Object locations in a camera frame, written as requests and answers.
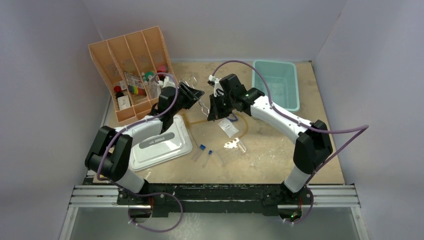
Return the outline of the blue safety glasses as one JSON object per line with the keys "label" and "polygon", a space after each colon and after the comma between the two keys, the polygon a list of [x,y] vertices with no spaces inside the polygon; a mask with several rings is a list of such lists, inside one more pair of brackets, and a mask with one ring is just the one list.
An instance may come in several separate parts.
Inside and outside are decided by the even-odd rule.
{"label": "blue safety glasses", "polygon": [[234,112],[232,112],[231,115],[227,117],[226,119],[229,120],[230,122],[237,122],[239,120],[237,115]]}

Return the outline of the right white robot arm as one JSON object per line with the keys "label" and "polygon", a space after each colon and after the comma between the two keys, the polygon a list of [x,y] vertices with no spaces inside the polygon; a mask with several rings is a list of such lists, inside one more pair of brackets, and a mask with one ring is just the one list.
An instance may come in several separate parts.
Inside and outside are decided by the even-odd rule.
{"label": "right white robot arm", "polygon": [[255,87],[246,89],[233,73],[223,78],[210,75],[207,82],[213,87],[208,121],[226,118],[237,111],[264,121],[293,142],[294,167],[282,183],[280,196],[284,202],[294,203],[309,178],[333,153],[327,125],[321,120],[312,122],[296,116]]}

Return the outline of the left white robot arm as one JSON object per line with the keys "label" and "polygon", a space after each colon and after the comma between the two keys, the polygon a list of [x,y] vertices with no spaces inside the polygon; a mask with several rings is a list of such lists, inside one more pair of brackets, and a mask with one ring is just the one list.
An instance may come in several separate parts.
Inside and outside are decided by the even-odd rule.
{"label": "left white robot arm", "polygon": [[138,205],[146,203],[149,191],[146,181],[131,170],[132,148],[140,142],[166,132],[181,110],[188,110],[204,95],[204,91],[166,77],[157,103],[141,120],[112,128],[101,127],[85,158],[84,165],[98,176],[104,176],[130,191],[129,197]]}

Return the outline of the small white plastic packet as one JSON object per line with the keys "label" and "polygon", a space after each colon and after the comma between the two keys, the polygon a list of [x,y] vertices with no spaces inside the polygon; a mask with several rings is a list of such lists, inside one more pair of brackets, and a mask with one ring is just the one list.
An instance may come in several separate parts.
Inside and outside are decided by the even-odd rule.
{"label": "small white plastic packet", "polygon": [[227,118],[224,118],[218,123],[218,126],[225,132],[225,134],[232,138],[236,135],[239,130],[234,126],[234,124]]}

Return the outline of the tan rubber tubing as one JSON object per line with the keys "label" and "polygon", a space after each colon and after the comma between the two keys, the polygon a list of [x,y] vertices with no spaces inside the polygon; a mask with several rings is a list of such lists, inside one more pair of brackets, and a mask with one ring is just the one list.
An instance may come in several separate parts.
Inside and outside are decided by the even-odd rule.
{"label": "tan rubber tubing", "polygon": [[[244,137],[248,133],[248,131],[249,131],[249,124],[248,124],[247,119],[243,115],[241,115],[239,113],[233,113],[233,115],[235,117],[237,117],[238,119],[241,119],[244,122],[245,128],[244,128],[243,132],[241,133],[241,135],[238,137],[239,139],[241,139],[242,137]],[[191,129],[191,127],[193,125],[207,122],[206,119],[197,120],[197,121],[190,121],[189,118],[188,118],[188,115],[185,114],[185,113],[182,113],[181,114],[181,117],[182,117],[182,120],[183,120],[183,122],[186,125],[186,127],[187,127],[188,130]]]}

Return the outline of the clear test tube rack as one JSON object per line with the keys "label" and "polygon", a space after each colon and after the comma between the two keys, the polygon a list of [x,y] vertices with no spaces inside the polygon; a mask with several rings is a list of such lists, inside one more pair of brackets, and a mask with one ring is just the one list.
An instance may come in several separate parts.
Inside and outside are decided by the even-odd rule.
{"label": "clear test tube rack", "polygon": [[246,152],[246,146],[239,137],[236,137],[219,147],[215,152],[215,155],[221,166],[225,166],[230,162],[239,159]]}

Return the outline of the large blue-capped test tube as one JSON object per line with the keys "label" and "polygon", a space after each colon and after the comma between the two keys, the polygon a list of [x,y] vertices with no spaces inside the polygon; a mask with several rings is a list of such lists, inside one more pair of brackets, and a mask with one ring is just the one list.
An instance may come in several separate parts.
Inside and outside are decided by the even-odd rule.
{"label": "large blue-capped test tube", "polygon": [[206,146],[203,144],[200,144],[199,147],[195,150],[193,156],[191,157],[191,159],[196,162],[199,157],[202,155],[202,153],[205,151]]}

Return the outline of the small blue-capped test tube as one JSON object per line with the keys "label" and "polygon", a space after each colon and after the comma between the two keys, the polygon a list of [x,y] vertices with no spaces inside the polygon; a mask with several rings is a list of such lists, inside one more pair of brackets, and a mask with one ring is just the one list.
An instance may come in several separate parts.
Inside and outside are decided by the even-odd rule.
{"label": "small blue-capped test tube", "polygon": [[202,164],[202,167],[203,168],[205,168],[206,165],[208,164],[208,161],[210,160],[212,154],[213,154],[213,151],[212,150],[209,150],[208,153],[207,153],[207,155],[206,155],[205,160],[203,161],[203,164]]}

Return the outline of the white storage box lid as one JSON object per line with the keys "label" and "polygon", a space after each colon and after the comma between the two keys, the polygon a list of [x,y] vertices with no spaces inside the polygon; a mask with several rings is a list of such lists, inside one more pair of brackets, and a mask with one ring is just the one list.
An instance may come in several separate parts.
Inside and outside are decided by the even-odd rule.
{"label": "white storage box lid", "polygon": [[135,172],[145,170],[186,155],[192,149],[183,118],[176,114],[167,131],[140,141],[131,149],[129,168]]}

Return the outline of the teal plastic bin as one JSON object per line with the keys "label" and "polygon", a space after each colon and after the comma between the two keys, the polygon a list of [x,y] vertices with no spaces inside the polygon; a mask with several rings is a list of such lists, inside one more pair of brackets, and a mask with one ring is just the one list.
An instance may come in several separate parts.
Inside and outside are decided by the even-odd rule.
{"label": "teal plastic bin", "polygon": [[267,83],[273,102],[284,109],[296,113],[300,110],[300,95],[296,65],[286,61],[255,60],[252,66],[263,76],[264,80],[253,70],[252,87],[267,94]]}

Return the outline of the pink plastic organizer rack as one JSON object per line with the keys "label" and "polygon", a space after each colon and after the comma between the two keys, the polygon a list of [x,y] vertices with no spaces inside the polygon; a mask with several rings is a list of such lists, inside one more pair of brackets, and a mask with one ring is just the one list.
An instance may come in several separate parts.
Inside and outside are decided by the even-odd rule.
{"label": "pink plastic organizer rack", "polygon": [[159,26],[89,44],[88,51],[110,92],[119,126],[142,119],[158,102],[154,74],[174,74]]}

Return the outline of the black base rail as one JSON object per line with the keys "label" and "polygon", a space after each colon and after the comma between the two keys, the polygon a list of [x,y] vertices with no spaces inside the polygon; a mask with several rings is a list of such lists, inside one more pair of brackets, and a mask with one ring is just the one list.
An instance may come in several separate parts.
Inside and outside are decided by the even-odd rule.
{"label": "black base rail", "polygon": [[77,185],[69,206],[126,208],[164,218],[170,213],[262,214],[299,218],[310,208],[360,206],[353,185],[309,185],[291,194],[279,184],[151,183],[149,196],[136,196],[112,185]]}

